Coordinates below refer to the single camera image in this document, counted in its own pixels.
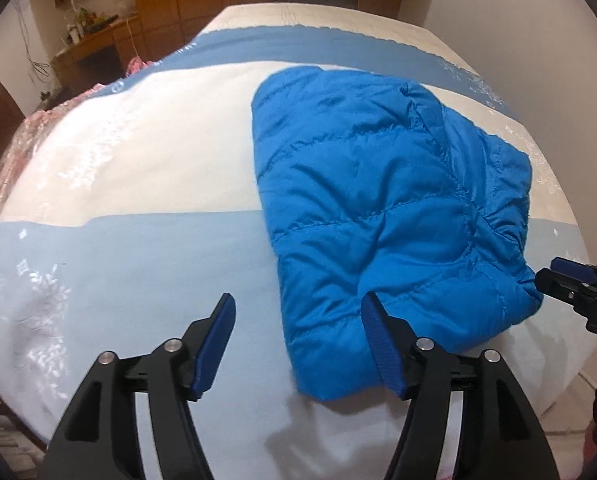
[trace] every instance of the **blue gripper pad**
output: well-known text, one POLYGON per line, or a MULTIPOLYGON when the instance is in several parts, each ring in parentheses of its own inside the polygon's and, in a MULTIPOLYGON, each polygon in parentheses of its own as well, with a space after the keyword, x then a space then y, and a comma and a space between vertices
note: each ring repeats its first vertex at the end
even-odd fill
POLYGON ((360 302, 360 319, 383 384, 402 398, 407 389, 403 377, 403 362, 369 294, 360 302))
POLYGON ((578 264, 565 258, 554 258, 550 269, 590 285, 594 285, 597 280, 593 269, 587 265, 578 264))
POLYGON ((190 388, 199 399, 214 383, 218 365, 225 353, 235 322, 236 302, 234 298, 230 297, 222 306, 210 332, 203 341, 200 351, 198 351, 196 374, 190 388))

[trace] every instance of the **metal pin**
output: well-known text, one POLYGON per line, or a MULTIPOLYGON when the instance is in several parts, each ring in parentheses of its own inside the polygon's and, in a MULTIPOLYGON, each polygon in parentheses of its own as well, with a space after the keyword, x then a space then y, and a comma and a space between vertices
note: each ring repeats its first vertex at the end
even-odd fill
POLYGON ((165 342, 165 351, 167 352, 176 352, 180 350, 182 347, 182 341, 180 339, 169 339, 165 342))
POLYGON ((106 351, 99 355, 99 363, 102 365, 108 365, 112 361, 116 359, 116 354, 114 352, 106 351))
POLYGON ((485 351, 485 359, 490 363, 497 363, 501 360, 501 354, 499 354, 496 350, 489 349, 485 351))
POLYGON ((429 337, 421 337, 416 341, 416 346, 423 351, 432 350, 434 348, 434 341, 429 337))

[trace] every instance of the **bed sheet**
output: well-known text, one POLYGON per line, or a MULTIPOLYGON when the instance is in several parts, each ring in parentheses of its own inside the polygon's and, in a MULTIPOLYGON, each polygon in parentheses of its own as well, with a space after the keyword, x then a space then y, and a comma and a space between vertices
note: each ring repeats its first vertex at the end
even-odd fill
MULTIPOLYGON (((276 260, 254 176, 250 103, 298 64, 414 79, 533 167, 525 257, 587 262, 549 164, 513 113, 419 27, 333 7, 230 7, 183 49, 99 91, 54 128, 0 216, 0 393, 49 440, 104 350, 127 357, 182 335, 221 293, 237 320, 210 392, 191 405, 215 478, 382 478, 406 404, 376 388, 335 402, 299 395, 284 345, 276 260)), ((538 413, 597 344, 571 308, 539 313, 489 343, 538 413)), ((453 399, 441 476, 459 430, 453 399)), ((138 425, 159 478, 147 401, 138 425)))

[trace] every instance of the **wall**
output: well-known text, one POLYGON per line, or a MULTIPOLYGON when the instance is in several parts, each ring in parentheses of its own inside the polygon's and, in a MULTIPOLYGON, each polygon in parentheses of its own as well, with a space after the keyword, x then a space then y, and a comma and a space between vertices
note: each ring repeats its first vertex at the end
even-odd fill
MULTIPOLYGON (((73 19, 74 12, 69 4, 57 9, 54 0, 31 1, 45 50, 50 57, 54 57, 65 46, 61 38, 66 37, 67 23, 73 19)), ((105 12, 109 16, 123 14, 125 11, 120 0, 74 0, 74 3, 77 7, 81 5, 99 14, 105 12)))
POLYGON ((558 177, 597 263, 597 19, 584 0, 403 0, 501 95, 558 177))
MULTIPOLYGON (((41 91, 50 90, 55 85, 55 78, 52 74, 52 79, 48 83, 43 83, 31 76, 30 63, 25 52, 13 1, 7 4, 0 15, 0 82, 27 116, 40 103, 41 91)), ((19 1, 29 31, 30 55, 34 61, 48 62, 48 54, 40 39, 30 2, 29 0, 19 1)))

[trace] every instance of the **blue puffer jacket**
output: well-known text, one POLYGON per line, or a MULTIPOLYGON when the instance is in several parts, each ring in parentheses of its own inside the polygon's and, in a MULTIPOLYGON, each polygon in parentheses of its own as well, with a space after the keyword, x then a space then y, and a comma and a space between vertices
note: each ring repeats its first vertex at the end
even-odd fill
POLYGON ((371 73, 284 70, 252 110, 302 392, 336 399, 380 382, 360 320, 370 290, 453 352, 536 312, 524 153, 419 84, 371 73))

